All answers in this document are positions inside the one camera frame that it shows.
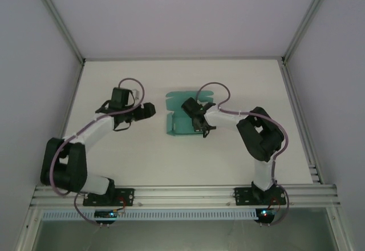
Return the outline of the aluminium frame leg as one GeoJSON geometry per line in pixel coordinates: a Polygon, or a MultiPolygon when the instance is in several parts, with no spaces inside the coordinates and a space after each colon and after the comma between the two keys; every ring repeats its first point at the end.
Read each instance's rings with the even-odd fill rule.
{"type": "Polygon", "coordinates": [[[30,208],[23,223],[15,251],[32,251],[37,237],[43,211],[30,208]]]}
{"type": "Polygon", "coordinates": [[[354,243],[342,207],[326,208],[334,240],[339,251],[354,251],[354,243]]]}

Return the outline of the teal paper box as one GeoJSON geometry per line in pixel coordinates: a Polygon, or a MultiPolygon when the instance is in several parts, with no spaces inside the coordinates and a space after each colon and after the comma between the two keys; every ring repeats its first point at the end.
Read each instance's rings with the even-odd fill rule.
{"type": "Polygon", "coordinates": [[[191,118],[181,108],[182,104],[190,97],[196,98],[198,91],[172,91],[166,94],[167,130],[171,136],[202,135],[192,126],[191,118]]]}

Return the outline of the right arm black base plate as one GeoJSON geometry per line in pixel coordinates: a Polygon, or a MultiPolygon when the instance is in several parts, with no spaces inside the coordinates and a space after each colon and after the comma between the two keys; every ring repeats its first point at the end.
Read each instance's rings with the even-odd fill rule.
{"type": "Polygon", "coordinates": [[[275,186],[266,191],[254,187],[237,187],[234,188],[233,197],[237,206],[269,206],[271,202],[275,202],[275,205],[287,204],[284,191],[275,186]]]}

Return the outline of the aluminium side rail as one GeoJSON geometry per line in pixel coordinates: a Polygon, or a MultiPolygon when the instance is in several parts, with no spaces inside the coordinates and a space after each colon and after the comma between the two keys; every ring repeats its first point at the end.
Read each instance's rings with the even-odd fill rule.
{"type": "Polygon", "coordinates": [[[318,160],[318,155],[314,148],[314,143],[311,138],[309,128],[303,113],[303,108],[300,104],[300,100],[291,77],[290,70],[286,65],[285,61],[280,62],[280,70],[282,78],[286,87],[286,91],[291,104],[291,109],[294,115],[294,119],[298,128],[299,137],[301,139],[302,147],[309,164],[309,167],[316,170],[316,177],[318,178],[316,182],[324,184],[326,179],[323,177],[321,171],[321,164],[318,160]]]}
{"type": "Polygon", "coordinates": [[[84,63],[82,63],[78,67],[78,72],[76,74],[76,78],[74,79],[73,84],[70,85],[68,88],[68,90],[71,92],[71,96],[68,99],[68,105],[66,107],[66,114],[62,121],[60,133],[58,134],[57,137],[51,138],[46,144],[46,150],[44,152],[44,159],[43,159],[42,170],[41,170],[41,174],[40,174],[40,180],[41,180],[42,184],[51,186],[50,168],[51,168],[51,164],[52,164],[52,161],[54,158],[53,154],[58,151],[59,147],[65,141],[64,134],[65,134],[67,126],[68,126],[68,121],[69,121],[70,114],[72,111],[72,106],[74,104],[74,100],[75,100],[76,93],[78,90],[78,85],[79,85],[80,79],[82,77],[83,68],[84,68],[84,63]]]}

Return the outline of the grey metal panel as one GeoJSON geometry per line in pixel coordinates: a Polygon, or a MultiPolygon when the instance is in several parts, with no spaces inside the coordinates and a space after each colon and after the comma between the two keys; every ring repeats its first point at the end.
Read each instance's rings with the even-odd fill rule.
{"type": "Polygon", "coordinates": [[[126,221],[97,228],[45,221],[32,251],[338,251],[327,224],[286,221],[126,221]]]}

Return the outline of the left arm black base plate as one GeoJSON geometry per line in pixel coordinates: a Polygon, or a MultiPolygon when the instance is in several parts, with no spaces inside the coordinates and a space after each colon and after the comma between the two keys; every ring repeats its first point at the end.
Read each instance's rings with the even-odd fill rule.
{"type": "Polygon", "coordinates": [[[106,194],[90,193],[83,199],[84,207],[131,207],[135,198],[134,188],[115,188],[106,194]]]}

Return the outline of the aluminium frame post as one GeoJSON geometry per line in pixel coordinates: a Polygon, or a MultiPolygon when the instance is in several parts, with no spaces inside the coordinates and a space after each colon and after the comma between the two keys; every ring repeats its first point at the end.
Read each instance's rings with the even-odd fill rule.
{"type": "Polygon", "coordinates": [[[74,38],[71,35],[68,27],[66,26],[60,12],[58,11],[55,3],[53,0],[41,0],[44,7],[46,8],[47,12],[49,13],[51,19],[54,21],[58,31],[64,38],[65,42],[67,43],[70,50],[75,55],[78,62],[83,66],[85,63],[85,58],[83,57],[79,47],[77,46],[74,38]]]}
{"type": "Polygon", "coordinates": [[[306,9],[299,26],[297,27],[284,55],[282,56],[282,62],[286,66],[290,59],[293,57],[296,49],[298,48],[301,40],[305,36],[309,26],[315,18],[317,12],[321,8],[324,0],[311,0],[308,8],[306,9]]]}

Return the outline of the aluminium mounting rail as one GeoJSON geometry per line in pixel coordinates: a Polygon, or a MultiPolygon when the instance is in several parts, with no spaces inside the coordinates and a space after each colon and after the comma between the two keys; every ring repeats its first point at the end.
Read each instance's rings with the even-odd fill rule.
{"type": "MultiPolygon", "coordinates": [[[[294,208],[339,207],[335,185],[285,185],[289,204],[294,208]]],[[[236,206],[234,186],[134,187],[133,208],[228,208],[236,206]]],[[[34,208],[73,207],[74,194],[60,197],[50,187],[36,187],[30,206],[34,208]]]]}

